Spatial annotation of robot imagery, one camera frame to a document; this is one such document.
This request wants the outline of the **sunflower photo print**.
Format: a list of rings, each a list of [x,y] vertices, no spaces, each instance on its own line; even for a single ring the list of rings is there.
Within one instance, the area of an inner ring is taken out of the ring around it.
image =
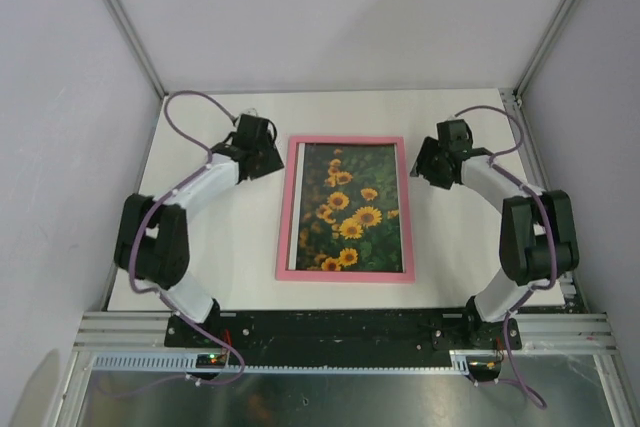
[[[295,173],[289,271],[405,271],[395,144],[301,142]]]

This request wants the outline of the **pink wooden picture frame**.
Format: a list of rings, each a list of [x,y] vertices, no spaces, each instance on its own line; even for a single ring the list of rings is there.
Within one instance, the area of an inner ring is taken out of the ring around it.
[[[400,183],[400,222],[403,236],[403,262],[405,271],[401,274],[300,272],[287,269],[292,245],[291,222],[294,181],[296,178],[296,146],[301,142],[311,143],[393,143],[397,146],[398,180]],[[305,282],[355,282],[355,283],[412,283],[416,278],[413,253],[412,226],[409,215],[408,168],[404,140],[397,136],[327,136],[298,135],[289,140],[285,163],[284,191],[280,219],[278,250],[275,275],[280,281]]]

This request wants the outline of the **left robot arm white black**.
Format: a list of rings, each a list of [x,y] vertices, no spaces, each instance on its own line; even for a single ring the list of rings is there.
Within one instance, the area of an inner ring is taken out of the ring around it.
[[[284,168],[272,121],[242,114],[234,126],[212,147],[196,143],[204,164],[169,192],[125,200],[115,246],[114,262],[128,272],[131,290],[157,295],[188,319],[185,332],[202,347],[219,339],[221,323],[219,304],[188,272],[189,223],[222,193]]]

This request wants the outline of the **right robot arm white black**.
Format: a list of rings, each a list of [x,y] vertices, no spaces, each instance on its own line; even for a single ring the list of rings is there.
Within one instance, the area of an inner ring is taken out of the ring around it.
[[[534,293],[554,287],[577,268],[579,248],[569,195],[545,191],[515,176],[498,155],[473,146],[468,124],[454,118],[424,139],[412,177],[449,190],[455,184],[479,194],[501,215],[500,270],[471,297],[453,331],[473,348],[484,348],[509,328],[509,317]]]

